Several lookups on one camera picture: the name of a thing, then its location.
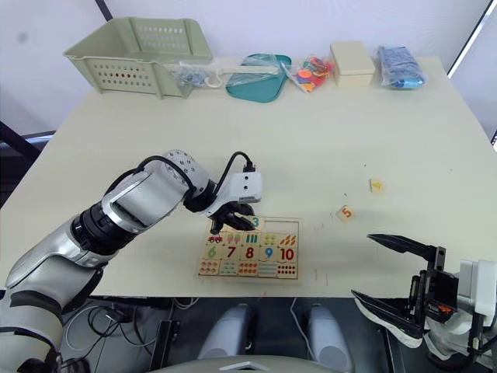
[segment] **table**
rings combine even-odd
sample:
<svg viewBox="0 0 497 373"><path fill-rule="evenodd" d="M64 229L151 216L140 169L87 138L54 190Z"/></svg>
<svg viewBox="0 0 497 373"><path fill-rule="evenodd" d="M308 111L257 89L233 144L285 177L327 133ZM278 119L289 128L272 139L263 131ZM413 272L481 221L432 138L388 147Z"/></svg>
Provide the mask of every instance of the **table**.
<svg viewBox="0 0 497 373"><path fill-rule="evenodd" d="M339 89L303 94L287 82L273 103L223 89L159 100L89 93L29 170L0 215L0 280L28 248L98 201L124 170L171 148L188 151L214 180L232 152L246 151L263 177L262 216L302 218L301 282L201 281L205 218L180 207L136 238L106 268L95 295L407 296L426 262L367 239L405 235L447 248L459 261L497 260L497 154L436 58L420 58L426 86L399 92ZM386 183L381 195L369 178ZM342 223L349 205L356 217Z"/></svg>

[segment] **wooden puzzle board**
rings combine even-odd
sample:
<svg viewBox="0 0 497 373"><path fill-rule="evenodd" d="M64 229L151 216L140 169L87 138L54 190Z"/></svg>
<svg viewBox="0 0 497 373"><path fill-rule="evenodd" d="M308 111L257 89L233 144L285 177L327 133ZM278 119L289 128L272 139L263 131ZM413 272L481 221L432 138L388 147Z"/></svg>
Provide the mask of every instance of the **wooden puzzle board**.
<svg viewBox="0 0 497 373"><path fill-rule="evenodd" d="M301 222L296 218L246 217L255 230L225 225L219 235L209 229L203 241L198 275L205 277L299 279Z"/></svg>

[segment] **blue plastic bag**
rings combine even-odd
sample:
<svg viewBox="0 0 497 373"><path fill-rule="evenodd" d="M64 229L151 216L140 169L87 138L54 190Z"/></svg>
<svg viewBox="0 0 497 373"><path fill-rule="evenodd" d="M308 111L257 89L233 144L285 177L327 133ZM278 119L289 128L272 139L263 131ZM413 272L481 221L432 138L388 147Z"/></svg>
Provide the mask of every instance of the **blue plastic bag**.
<svg viewBox="0 0 497 373"><path fill-rule="evenodd" d="M421 68L406 47L380 47L381 85L412 89L425 83Z"/></svg>

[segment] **teal tray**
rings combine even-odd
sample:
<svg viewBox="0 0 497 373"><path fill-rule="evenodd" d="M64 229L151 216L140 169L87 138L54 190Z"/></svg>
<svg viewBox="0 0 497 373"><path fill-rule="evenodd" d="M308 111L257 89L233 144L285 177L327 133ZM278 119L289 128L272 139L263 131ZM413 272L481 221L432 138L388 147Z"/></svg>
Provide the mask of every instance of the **teal tray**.
<svg viewBox="0 0 497 373"><path fill-rule="evenodd" d="M269 54L251 54L247 58L259 58L262 60L271 61L271 57ZM276 59L279 63L285 64L285 67L290 69L292 65L292 60L290 57L284 56L282 54L276 54ZM245 61L246 60L242 62L242 66L249 65L249 63ZM230 84L230 82L240 79L240 75L246 74L233 74L228 81L228 85ZM270 103L271 101L274 101L278 98L286 80L287 75L284 72L281 72L281 74L258 82L249 82L240 85L227 86L226 91L228 91L228 94L230 96L233 96L237 99L247 99L249 101L256 101L257 103Z"/></svg>

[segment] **robotic hand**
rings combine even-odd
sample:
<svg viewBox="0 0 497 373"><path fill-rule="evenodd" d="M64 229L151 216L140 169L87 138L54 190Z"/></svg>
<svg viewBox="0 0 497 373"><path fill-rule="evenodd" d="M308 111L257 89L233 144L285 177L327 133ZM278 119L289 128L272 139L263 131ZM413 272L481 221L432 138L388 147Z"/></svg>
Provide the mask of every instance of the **robotic hand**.
<svg viewBox="0 0 497 373"><path fill-rule="evenodd" d="M409 297L378 299L352 291L359 310L386 327L404 345L416 348L424 337L428 359L438 368L456 371L473 362L497 368L497 263L461 261L458 274L443 271L445 249L400 235L368 235L399 253L410 252L428 262L413 276ZM462 361L450 360L453 354Z"/></svg>
<svg viewBox="0 0 497 373"><path fill-rule="evenodd" d="M236 156L243 173L227 178ZM236 152L218 184L188 154L171 150L152 156L121 175L102 200L50 233L11 269L0 300L0 373L57 371L63 333L61 315L83 304L99 283L103 268L137 235L168 216L180 202L223 224L252 230L236 213L253 215L262 177L250 158Z"/></svg>

